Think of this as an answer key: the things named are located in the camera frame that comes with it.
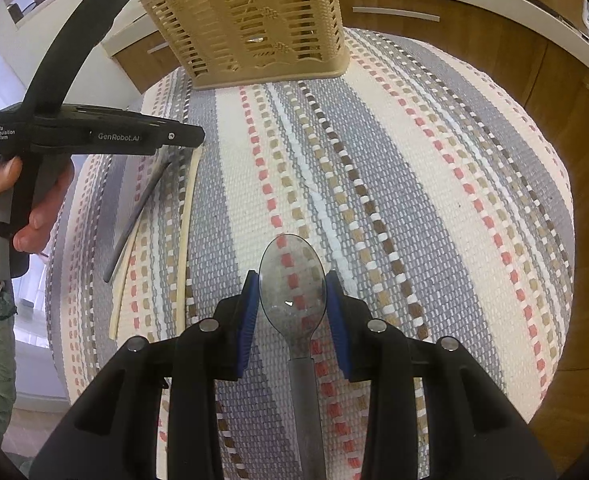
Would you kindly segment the wooden chopstick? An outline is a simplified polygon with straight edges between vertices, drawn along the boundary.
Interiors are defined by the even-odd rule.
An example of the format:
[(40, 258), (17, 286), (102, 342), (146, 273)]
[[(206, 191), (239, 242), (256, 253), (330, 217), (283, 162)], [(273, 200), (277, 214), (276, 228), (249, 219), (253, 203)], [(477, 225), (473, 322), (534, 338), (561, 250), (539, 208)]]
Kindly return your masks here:
[(194, 199), (195, 185), (200, 158), (203, 153), (203, 147), (199, 146), (192, 151), (187, 174), (186, 174), (186, 193), (184, 200), (184, 210), (182, 214), (182, 223), (180, 224), (180, 251), (178, 252), (177, 267), (177, 292), (176, 292), (176, 309), (175, 324), (176, 332), (180, 335), (186, 328), (186, 283), (188, 269), (188, 243), (189, 243), (189, 226), (191, 218), (192, 200)]
[(140, 220), (137, 219), (133, 224), (132, 231), (127, 235), (120, 259), (116, 265), (116, 275), (112, 278), (112, 311), (109, 324), (109, 338), (114, 341), (118, 340), (120, 311), (124, 295), (125, 281), (139, 225)]

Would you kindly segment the beige plastic utensil basket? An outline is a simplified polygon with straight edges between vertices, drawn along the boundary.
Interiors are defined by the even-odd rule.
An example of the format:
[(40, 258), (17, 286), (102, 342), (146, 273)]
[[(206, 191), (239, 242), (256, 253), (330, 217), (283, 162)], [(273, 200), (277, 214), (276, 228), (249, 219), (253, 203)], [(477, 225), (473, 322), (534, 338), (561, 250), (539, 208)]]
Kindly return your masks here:
[(339, 0), (140, 0), (197, 89), (339, 77)]

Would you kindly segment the striped woven table mat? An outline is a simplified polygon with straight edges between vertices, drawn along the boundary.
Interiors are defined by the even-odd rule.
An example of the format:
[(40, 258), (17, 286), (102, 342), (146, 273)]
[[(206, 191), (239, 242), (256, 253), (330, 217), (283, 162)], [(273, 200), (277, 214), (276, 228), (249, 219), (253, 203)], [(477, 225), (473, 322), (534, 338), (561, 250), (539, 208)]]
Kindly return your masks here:
[(58, 223), (52, 344), (87, 429), (122, 396), (150, 478), (548, 479), (529, 429), (572, 300), (572, 198), (537, 126), (420, 42), (347, 35), (338, 78), (192, 90), (204, 129), (150, 198), (152, 156), (92, 155)]

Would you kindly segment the wooden base cabinets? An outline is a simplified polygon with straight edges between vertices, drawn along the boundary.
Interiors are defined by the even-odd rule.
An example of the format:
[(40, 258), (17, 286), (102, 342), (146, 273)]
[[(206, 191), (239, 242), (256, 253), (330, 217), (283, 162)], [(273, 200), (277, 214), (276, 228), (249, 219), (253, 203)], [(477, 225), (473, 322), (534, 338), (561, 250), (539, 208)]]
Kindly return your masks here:
[[(442, 10), (452, 31), (350, 15), (338, 78), (196, 91), (173, 70), (146, 92), (146, 110), (206, 131), (187, 321), (299, 235), (406, 335), (459, 337), (566, 468), (589, 442), (589, 68), (473, 6), (342, 3), (379, 1)], [(73, 392), (128, 336), (175, 334), (188, 166), (176, 157), (142, 214), (117, 341), (112, 284), (63, 283)]]

